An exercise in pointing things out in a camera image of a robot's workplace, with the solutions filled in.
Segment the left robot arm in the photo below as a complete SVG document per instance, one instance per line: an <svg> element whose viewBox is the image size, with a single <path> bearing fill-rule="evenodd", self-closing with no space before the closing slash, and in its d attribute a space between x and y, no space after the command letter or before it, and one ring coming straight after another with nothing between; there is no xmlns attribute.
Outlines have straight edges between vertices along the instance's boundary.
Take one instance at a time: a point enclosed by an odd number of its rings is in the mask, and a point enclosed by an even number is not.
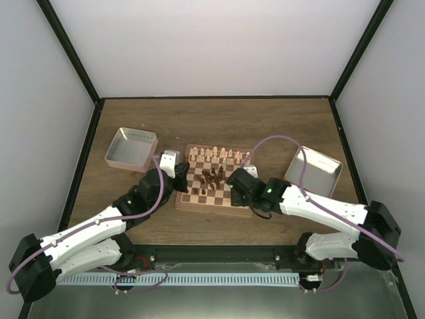
<svg viewBox="0 0 425 319"><path fill-rule="evenodd" d="M136 253L124 233L148 220L174 191L186 192L189 168L187 161L168 168L157 165L92 218L41 239L33 233L23 237L9 263L6 291L34 302L79 272L129 268Z"/></svg>

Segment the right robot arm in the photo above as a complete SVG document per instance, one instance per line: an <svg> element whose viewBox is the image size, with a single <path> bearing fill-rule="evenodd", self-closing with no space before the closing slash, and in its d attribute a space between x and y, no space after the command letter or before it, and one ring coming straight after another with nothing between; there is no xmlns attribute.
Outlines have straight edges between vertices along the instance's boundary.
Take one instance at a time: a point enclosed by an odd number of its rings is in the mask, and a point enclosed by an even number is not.
<svg viewBox="0 0 425 319"><path fill-rule="evenodd" d="M261 210L268 219L273 213L301 217L331 227L331 234L301 236L295 259L309 268L323 259L359 259L378 270L389 270L397 262L396 247L401 229L387 207L337 201L302 190L288 181L271 178L267 183L238 168L227 179L232 204Z"/></svg>

